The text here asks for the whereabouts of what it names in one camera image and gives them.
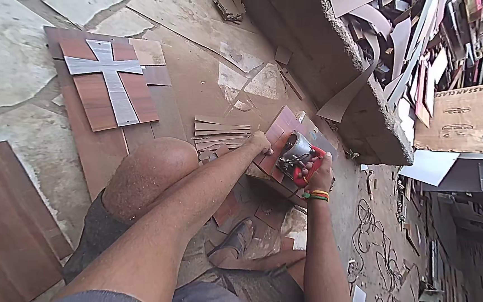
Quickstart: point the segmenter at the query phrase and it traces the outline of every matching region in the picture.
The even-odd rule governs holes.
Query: sandal
[[[238,252],[237,258],[242,257],[245,249],[247,248],[246,244],[249,244],[249,242],[251,242],[251,238],[248,238],[249,240],[247,240],[247,238],[245,238],[244,236],[244,233],[248,232],[248,227],[245,224],[245,222],[248,220],[251,219],[245,218],[244,220],[240,221],[226,236],[225,240],[223,240],[223,242],[221,242],[218,246],[216,246],[209,253],[207,253],[207,256],[210,257],[211,254],[222,248],[231,247]],[[242,239],[238,237],[238,234],[240,233],[242,235]]]

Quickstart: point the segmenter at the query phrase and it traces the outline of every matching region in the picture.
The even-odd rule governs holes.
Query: knee
[[[187,141],[158,138],[140,145],[133,153],[135,161],[146,168],[188,170],[198,168],[198,153]]]

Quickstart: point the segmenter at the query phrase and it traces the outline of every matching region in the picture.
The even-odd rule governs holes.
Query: red handle
[[[312,164],[312,169],[309,170],[309,173],[305,176],[299,177],[299,173],[301,173],[301,168],[299,166],[296,166],[293,169],[293,182],[300,188],[305,188],[309,184],[310,178],[312,177],[314,172],[316,172],[316,170],[320,168],[322,158],[325,155],[325,151],[316,146],[312,146],[312,149],[316,151],[316,154],[314,156],[319,157],[319,159]]]

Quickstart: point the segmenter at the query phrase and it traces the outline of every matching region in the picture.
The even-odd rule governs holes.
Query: cross cutout
[[[102,72],[104,81],[106,82],[107,92],[111,100],[111,106],[117,120],[117,125],[126,126],[138,124],[139,119],[122,80],[119,77],[119,72],[129,72],[132,74],[143,74],[138,60],[113,60],[113,49],[111,42],[85,40],[92,52],[98,59],[97,61],[88,60],[86,58],[73,58],[71,56],[64,56],[64,61],[67,63],[68,71],[71,75],[90,74],[94,72]]]

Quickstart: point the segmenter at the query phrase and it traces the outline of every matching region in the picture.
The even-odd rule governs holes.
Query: concrete wall
[[[247,13],[273,46],[293,52],[288,70],[320,108],[362,72],[357,45],[328,0],[244,0]],[[408,165],[413,150],[394,115],[387,112],[373,76],[338,125],[359,163]]]

